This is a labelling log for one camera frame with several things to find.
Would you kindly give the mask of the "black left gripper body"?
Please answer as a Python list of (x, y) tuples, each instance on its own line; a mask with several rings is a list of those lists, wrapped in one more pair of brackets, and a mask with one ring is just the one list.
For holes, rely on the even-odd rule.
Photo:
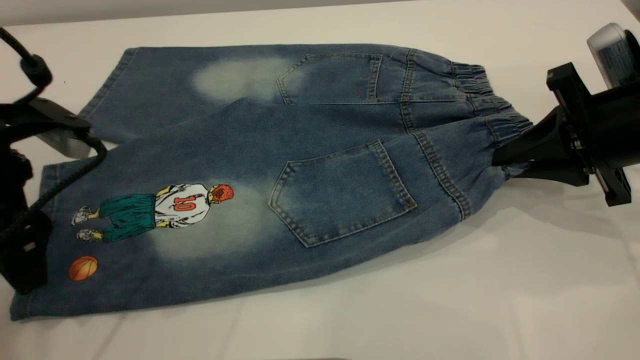
[(47, 284), (51, 231), (50, 217), (41, 210), (1, 230), (1, 275), (18, 294), (31, 294)]

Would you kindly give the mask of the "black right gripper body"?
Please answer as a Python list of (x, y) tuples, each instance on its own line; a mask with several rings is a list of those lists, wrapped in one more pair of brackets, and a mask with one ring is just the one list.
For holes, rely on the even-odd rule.
[(598, 179), (606, 204), (631, 203), (624, 169), (640, 161), (639, 81), (591, 93), (573, 63), (566, 63), (547, 72), (546, 85), (558, 102), (570, 149)]

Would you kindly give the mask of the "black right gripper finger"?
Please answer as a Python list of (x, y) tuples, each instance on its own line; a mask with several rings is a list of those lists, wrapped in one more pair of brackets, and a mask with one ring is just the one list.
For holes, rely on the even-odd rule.
[(539, 123), (514, 141), (498, 148), (494, 158), (569, 158), (570, 146), (563, 134), (565, 111), (554, 107)]
[(581, 160), (556, 145), (505, 145), (494, 152), (493, 165), (509, 169), (511, 178), (548, 180), (574, 187), (590, 183)]

